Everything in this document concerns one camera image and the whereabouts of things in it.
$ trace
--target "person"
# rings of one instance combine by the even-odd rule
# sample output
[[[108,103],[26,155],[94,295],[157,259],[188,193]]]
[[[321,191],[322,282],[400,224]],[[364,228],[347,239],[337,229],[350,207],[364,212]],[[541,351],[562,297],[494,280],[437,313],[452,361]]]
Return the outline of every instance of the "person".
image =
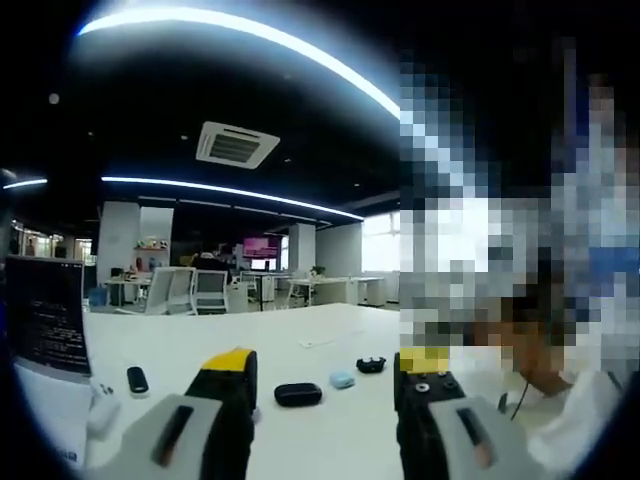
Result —
[[[227,285],[233,280],[231,275],[231,267],[228,263],[220,259],[220,252],[215,246],[205,243],[202,251],[194,255],[191,260],[191,266],[197,270],[215,270],[218,272],[227,272]]]

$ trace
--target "office chair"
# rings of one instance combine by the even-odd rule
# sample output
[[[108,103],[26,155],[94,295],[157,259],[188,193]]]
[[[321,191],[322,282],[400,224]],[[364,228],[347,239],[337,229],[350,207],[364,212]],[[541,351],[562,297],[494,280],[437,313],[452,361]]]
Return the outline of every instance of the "office chair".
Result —
[[[229,311],[227,272],[197,270],[194,302],[198,311],[227,313]]]
[[[142,311],[116,309],[117,313],[128,315],[166,315],[168,312],[169,289],[173,282],[175,267],[158,267],[153,272],[147,301]]]
[[[169,315],[197,315],[193,290],[196,269],[192,267],[173,267],[173,278],[167,297]]]

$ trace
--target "computer monitor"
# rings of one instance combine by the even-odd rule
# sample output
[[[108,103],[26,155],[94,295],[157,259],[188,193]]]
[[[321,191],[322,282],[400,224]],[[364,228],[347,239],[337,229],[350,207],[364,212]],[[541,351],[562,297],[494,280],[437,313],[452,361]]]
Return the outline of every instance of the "computer monitor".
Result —
[[[17,357],[91,375],[82,314],[81,262],[9,255],[7,340]]]

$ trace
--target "black case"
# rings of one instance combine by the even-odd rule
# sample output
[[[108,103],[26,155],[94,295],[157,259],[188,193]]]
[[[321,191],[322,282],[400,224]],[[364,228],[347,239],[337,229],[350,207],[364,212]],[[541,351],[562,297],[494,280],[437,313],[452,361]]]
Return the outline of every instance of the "black case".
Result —
[[[288,383],[273,391],[278,405],[282,407],[308,407],[322,400],[322,390],[315,383]]]
[[[149,390],[147,378],[140,367],[129,367],[127,369],[127,380],[129,380],[129,390],[132,393],[143,394]]]

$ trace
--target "window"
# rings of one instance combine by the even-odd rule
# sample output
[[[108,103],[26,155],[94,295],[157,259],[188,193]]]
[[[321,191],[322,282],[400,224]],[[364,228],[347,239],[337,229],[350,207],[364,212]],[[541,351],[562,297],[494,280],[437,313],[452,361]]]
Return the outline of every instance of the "window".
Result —
[[[400,212],[366,218],[362,223],[362,271],[400,270]]]
[[[280,270],[289,268],[289,237],[282,237],[280,243]]]

